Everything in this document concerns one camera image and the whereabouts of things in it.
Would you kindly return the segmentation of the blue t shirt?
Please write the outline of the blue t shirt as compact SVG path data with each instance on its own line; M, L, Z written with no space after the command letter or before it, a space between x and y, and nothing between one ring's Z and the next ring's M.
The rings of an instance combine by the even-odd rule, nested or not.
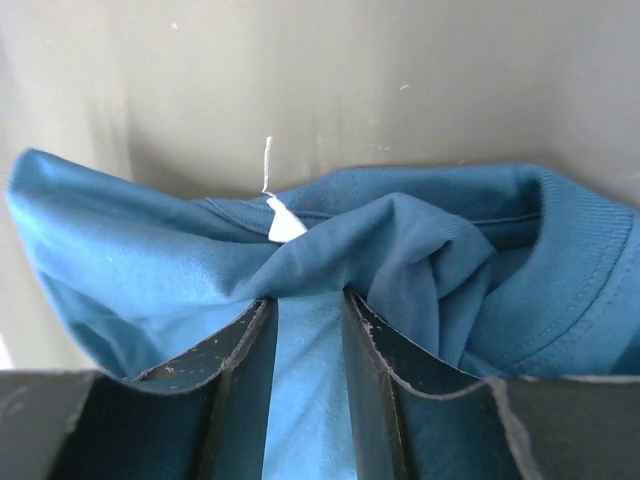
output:
M355 169L183 200L31 150L7 197L58 318L113 378L276 302L258 479L361 479L346 292L479 379L639 381L639 214L538 166Z

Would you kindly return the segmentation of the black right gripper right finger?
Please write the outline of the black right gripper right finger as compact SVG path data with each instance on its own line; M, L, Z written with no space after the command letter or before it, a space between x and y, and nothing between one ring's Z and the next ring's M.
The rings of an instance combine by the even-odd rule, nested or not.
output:
M639 381L468 375L353 292L342 341L361 479L635 479Z

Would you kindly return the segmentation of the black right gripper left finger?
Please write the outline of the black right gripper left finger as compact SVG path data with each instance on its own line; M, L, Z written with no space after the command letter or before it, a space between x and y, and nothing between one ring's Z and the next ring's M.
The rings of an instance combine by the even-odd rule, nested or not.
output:
M258 479L277 339L274 300L133 380L4 371L5 479Z

